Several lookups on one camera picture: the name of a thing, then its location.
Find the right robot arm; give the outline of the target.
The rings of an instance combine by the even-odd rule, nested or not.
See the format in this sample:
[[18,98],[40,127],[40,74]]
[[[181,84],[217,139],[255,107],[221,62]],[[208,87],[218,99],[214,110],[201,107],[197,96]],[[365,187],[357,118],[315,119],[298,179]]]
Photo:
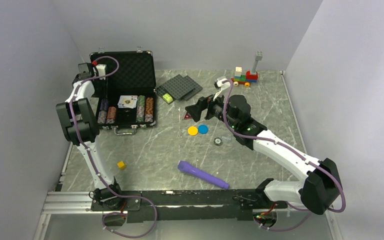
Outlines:
[[309,156],[281,140],[252,118],[251,106],[243,95],[233,95],[227,101],[213,95],[201,97],[185,110],[195,122],[206,111],[206,120],[222,121],[237,142],[269,157],[297,178],[296,181],[271,178],[263,181],[255,195],[260,207],[268,208],[274,202],[295,203],[317,215],[327,210],[335,213],[345,210],[346,198],[336,163],[329,158],[319,160]]

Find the red tan poker chip stack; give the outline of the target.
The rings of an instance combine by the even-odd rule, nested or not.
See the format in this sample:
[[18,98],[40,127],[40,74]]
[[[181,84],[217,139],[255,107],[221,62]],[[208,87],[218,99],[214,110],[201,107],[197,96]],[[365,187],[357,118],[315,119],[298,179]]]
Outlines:
[[105,123],[106,124],[114,124],[116,121],[116,117],[117,117],[117,108],[114,106],[110,106],[108,108]]

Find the single dark poker chip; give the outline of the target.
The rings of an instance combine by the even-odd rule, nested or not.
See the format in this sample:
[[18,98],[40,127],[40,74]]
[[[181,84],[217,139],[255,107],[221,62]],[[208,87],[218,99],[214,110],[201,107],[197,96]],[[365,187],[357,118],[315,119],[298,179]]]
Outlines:
[[223,140],[219,137],[216,137],[216,138],[214,138],[213,143],[216,146],[221,146],[223,144]]

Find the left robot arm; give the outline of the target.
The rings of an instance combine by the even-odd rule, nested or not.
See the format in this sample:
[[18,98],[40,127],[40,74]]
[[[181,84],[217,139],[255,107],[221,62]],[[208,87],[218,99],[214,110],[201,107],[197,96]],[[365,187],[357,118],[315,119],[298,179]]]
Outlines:
[[104,165],[98,136],[100,129],[90,105],[95,93],[93,80],[101,77],[94,63],[80,63],[70,96],[56,105],[57,116],[67,141],[81,152],[93,178],[92,202],[108,210],[119,210],[124,196],[113,174]]

